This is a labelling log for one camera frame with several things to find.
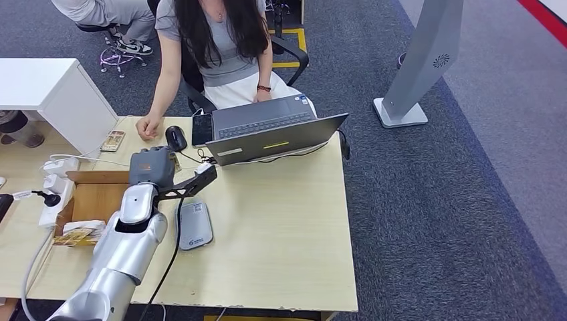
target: white cable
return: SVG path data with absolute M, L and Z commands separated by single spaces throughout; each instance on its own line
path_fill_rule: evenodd
M 277 159 L 277 158 L 283 158 L 283 157 L 288 157 L 288 156 L 292 156 L 292 155 L 297 155 L 297 156 L 304 156 L 302 154 L 309 154 L 310 152 L 315 151 L 318 148 L 322 148 L 323 146 L 327 145 L 329 142 L 322 142 L 319 145 L 315 145 L 313 147 L 309 147 L 306 149 L 301 149 L 301 150 L 296 150 L 295 152 L 291 152 L 289 154 L 284 154 L 284 155 L 278 155 L 278 156 L 273 156 L 273 157 L 269 157 L 269 158 L 261 158 L 259 160 L 251 160 L 249 162 L 240 162 L 240 163 L 234 163 L 232 165 L 244 165 L 244 164 L 253 164 L 253 163 L 264 163 L 264 162 L 268 162 L 271 161 L 272 159 Z
M 195 117 L 195 115 L 196 115 L 198 112 L 201 112 L 201 115 L 205 113 L 205 111 L 204 111 L 202 108 L 199 108 L 199 109 L 197 109 L 197 111 L 196 111 L 195 113 L 193 113 L 193 115 L 191 115 L 191 117 Z
M 106 136 L 110 135 L 111 132 L 113 132 L 114 130 L 116 130 L 116 127 L 118 127 L 126 118 L 128 118 L 128 117 L 133 117 L 133 116 L 134 116 L 134 115 L 127 115 L 127 116 L 125 116 L 125 117 L 124 117 L 123 119 L 121 119 L 118 123 L 116 123 L 116 125 L 114 125 L 114 127 L 112 128 L 112 130 L 110 130 L 110 132 L 108 132 L 108 134 L 107 134 Z M 98 145 L 95 149 L 91 150 L 90 152 L 85 152 L 84 154 L 81 154 L 81 155 L 66 155 L 66 154 L 65 154 L 65 155 L 61 155 L 61 154 L 53 154 L 53 155 L 49 156 L 50 162 L 46 162 L 45 164 L 41 165 L 41 166 L 39 167 L 39 170 L 42 170 L 42 169 L 43 169 L 44 167 L 46 167 L 47 165 L 56 163 L 56 162 L 58 162 L 58 161 L 66 161 L 66 160 L 71 159 L 71 158 L 83 158 L 85 155 L 88 155 L 88 154 L 90 154 L 90 153 L 92 153 L 92 152 L 98 150 L 98 149 L 104 144 L 105 141 L 106 141 L 106 137 L 105 137 L 104 140 L 100 143 L 100 145 Z M 56 156 L 70 156 L 70 157 L 63 158 L 63 159 L 55 159 Z M 100 160 L 100 159 L 96 159 L 96 158 L 85 158 L 85 159 L 92 159 L 92 160 L 95 160 L 95 161 L 103 161 L 103 162 L 104 162 L 104 160 Z
M 226 308 L 223 309 L 223 311 L 221 312 L 221 315 L 216 319 L 216 321 L 219 321 L 219 320 L 223 317 L 223 315 L 225 314 L 226 310 L 227 310 Z
M 51 238 L 51 235 L 53 234 L 54 229 L 55 229 L 55 227 L 51 227 L 49 230 L 47 230 L 47 233 L 45 234 L 45 239 L 43 239 L 43 241 L 41 242 L 41 244 L 39 245 L 39 247 L 37 248 L 37 250 L 35 251 L 35 253 L 31 257 L 31 261 L 29 263 L 29 266 L 27 267 L 27 271 L 26 271 L 26 273 L 23 277 L 23 282 L 21 284 L 21 307 L 23 308 L 25 316 L 27 316 L 29 321 L 36 321 L 36 320 L 33 318 L 33 316 L 31 316 L 31 313 L 29 312 L 29 309 L 27 308 L 27 300 L 25 298 L 27 296 L 27 281 L 29 279 L 31 269 L 33 269 L 33 264 L 37 260 L 37 257 L 39 256 L 41 249 L 43 249 L 43 247 L 47 244 L 47 241 L 49 241 L 49 239 Z
M 91 161 L 105 162 L 105 163 L 110 163 L 110 164 L 115 164 L 115 165 L 120 165 L 120 166 L 127 166 L 127 167 L 129 167 L 129 165 L 126 165 L 126 164 L 113 162 L 113 161 L 111 161 L 111 160 L 98 159 L 98 158 L 91 158 L 91 157 L 84 157 L 84 156 L 75 156 L 75 155 L 67 155 L 67 154 L 53 154 L 52 156 L 69 156 L 69 158 L 88 159 L 88 160 L 91 160 Z

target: woman's right hand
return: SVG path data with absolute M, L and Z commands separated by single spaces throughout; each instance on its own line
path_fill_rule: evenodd
M 151 140 L 158 136 L 158 127 L 161 122 L 161 117 L 149 113 L 136 122 L 136 129 L 138 135 L 143 140 Z

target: gray hard drive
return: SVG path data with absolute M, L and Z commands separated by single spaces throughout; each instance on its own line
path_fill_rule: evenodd
M 179 248 L 188 251 L 206 245 L 213 240 L 213 228 L 207 205 L 197 198 L 181 205 L 181 241 Z M 175 237 L 177 238 L 177 215 L 174 215 Z

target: gray floor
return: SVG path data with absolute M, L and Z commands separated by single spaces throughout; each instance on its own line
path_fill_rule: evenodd
M 445 80 L 566 291 L 567 49 L 516 0 L 465 1 L 461 34 Z
M 372 99 L 384 96 L 411 34 L 400 3 L 310 0 L 306 10 L 312 62 L 296 87 L 322 116 L 351 113 L 344 174 L 360 312 L 338 320 L 564 319 L 567 298 L 446 83 L 421 101 L 428 125 L 379 124 Z M 49 1 L 3 1 L 0 12 L 1 57 L 77 57 L 119 114 L 147 111 L 157 54 L 121 80 L 98 71 L 100 36 L 78 31 Z M 168 114 L 189 111 L 180 98 Z M 58 304 L 31 308 L 43 319 Z M 207 311 L 168 308 L 169 320 Z M 132 310 L 127 319 L 137 320 L 140 307 Z

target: long black hair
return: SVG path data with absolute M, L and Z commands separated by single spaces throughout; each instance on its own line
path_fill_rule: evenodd
M 256 58 L 268 47 L 266 22 L 260 15 L 257 0 L 223 2 L 229 35 L 236 43 L 238 54 L 245 58 Z M 210 68 L 209 61 L 213 61 L 213 57 L 219 60 L 219 65 L 222 59 L 205 14 L 199 0 L 175 0 L 177 26 L 183 43 L 189 47 L 200 66 Z

